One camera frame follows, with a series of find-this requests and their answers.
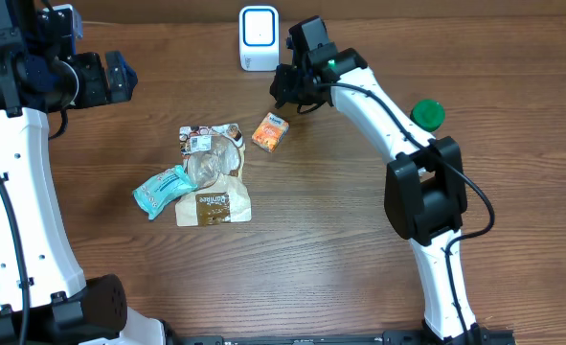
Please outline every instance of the green bottle cap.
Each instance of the green bottle cap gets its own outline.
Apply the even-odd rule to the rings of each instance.
[[[444,122],[444,108],[436,101],[423,100],[415,105],[410,118],[417,126],[432,132]]]

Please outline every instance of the teal packet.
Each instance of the teal packet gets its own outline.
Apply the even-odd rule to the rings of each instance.
[[[167,169],[133,191],[138,206],[153,220],[174,199],[192,192],[197,185],[192,183],[182,166]]]

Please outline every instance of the wooden table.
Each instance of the wooden table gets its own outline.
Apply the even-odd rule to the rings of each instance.
[[[438,136],[460,143],[497,214],[492,233],[463,245],[479,322],[515,330],[519,344],[566,344],[566,17],[327,24],[404,111],[426,98],[445,106]],[[277,151],[247,145],[251,222],[179,228],[173,204],[149,222],[131,191],[180,162],[178,128],[238,123],[250,136],[273,109],[273,73],[240,70],[235,23],[86,26],[80,51],[113,49],[138,73],[133,101],[71,111],[51,143],[87,277],[116,273],[132,308],[182,335],[420,326],[415,260],[383,210],[385,168],[343,115],[285,107],[291,129]],[[487,214],[468,198],[464,230],[474,231]]]

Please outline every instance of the brown label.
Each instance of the brown label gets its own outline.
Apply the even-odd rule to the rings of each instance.
[[[213,225],[232,222],[227,193],[205,193],[195,195],[197,224]]]

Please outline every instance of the orange candy wrapper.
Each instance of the orange candy wrapper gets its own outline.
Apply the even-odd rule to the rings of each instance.
[[[268,152],[273,152],[288,130],[289,123],[287,121],[268,113],[253,133],[253,143]]]

